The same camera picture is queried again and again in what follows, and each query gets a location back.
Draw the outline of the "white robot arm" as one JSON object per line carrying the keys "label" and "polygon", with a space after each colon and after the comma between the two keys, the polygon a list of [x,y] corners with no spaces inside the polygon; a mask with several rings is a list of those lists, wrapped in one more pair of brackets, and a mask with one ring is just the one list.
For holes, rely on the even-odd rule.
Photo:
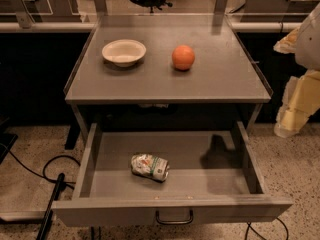
{"label": "white robot arm", "polygon": [[320,5],[299,27],[278,41],[274,50],[293,53],[296,63],[307,69],[300,78],[289,79],[278,110],[274,133],[287,138],[298,134],[320,109]]}

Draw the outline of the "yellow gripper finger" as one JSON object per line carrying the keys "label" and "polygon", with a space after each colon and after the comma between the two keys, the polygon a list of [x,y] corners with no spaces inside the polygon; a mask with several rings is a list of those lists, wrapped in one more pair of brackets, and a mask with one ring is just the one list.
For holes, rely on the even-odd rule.
{"label": "yellow gripper finger", "polygon": [[300,78],[291,77],[285,87],[274,133],[282,138],[298,134],[319,109],[320,72],[308,70]]}
{"label": "yellow gripper finger", "polygon": [[281,40],[277,41],[273,50],[282,54],[294,53],[296,51],[298,31],[299,28],[295,28]]}

